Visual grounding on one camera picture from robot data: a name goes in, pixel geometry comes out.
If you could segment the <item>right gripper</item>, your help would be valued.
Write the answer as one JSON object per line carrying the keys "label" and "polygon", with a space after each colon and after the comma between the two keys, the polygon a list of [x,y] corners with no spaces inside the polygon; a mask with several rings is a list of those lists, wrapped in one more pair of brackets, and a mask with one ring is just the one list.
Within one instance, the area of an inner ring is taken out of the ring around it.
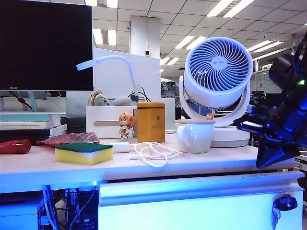
{"label": "right gripper", "polygon": [[258,169],[300,155],[307,145],[307,106],[282,103],[273,108],[260,103],[248,108],[249,121],[236,119],[238,130],[259,136]]}

